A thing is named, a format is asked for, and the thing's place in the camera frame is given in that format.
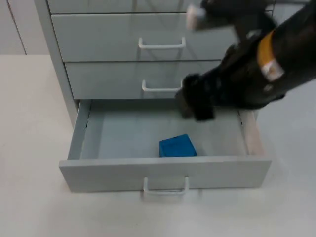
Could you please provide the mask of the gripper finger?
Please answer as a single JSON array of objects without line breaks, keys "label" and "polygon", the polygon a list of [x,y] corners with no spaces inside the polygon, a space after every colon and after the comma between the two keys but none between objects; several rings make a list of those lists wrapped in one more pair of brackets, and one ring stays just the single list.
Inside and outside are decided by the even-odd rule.
[{"label": "gripper finger", "polygon": [[189,74],[184,79],[183,96],[189,115],[196,121],[215,119],[214,108],[204,80],[199,74]]},{"label": "gripper finger", "polygon": [[175,94],[175,101],[182,118],[191,119],[194,117],[194,113],[187,103],[182,89]]}]

